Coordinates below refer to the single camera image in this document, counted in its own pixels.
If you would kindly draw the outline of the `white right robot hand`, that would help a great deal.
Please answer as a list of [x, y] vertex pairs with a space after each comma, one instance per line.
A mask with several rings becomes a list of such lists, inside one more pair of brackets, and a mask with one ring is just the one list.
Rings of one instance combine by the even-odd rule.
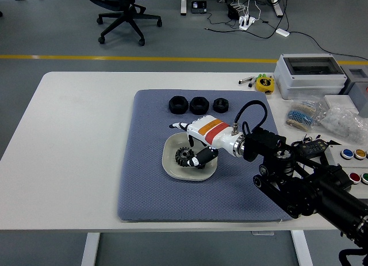
[[221, 148], [235, 157], [242, 156], [239, 148], [244, 141], [243, 134], [211, 115], [201, 117], [189, 124], [174, 123], [169, 127], [186, 131], [190, 147], [194, 146], [195, 139], [204, 146], [197, 154], [190, 147], [179, 148], [175, 153], [175, 160], [180, 166], [202, 169], [218, 156]]

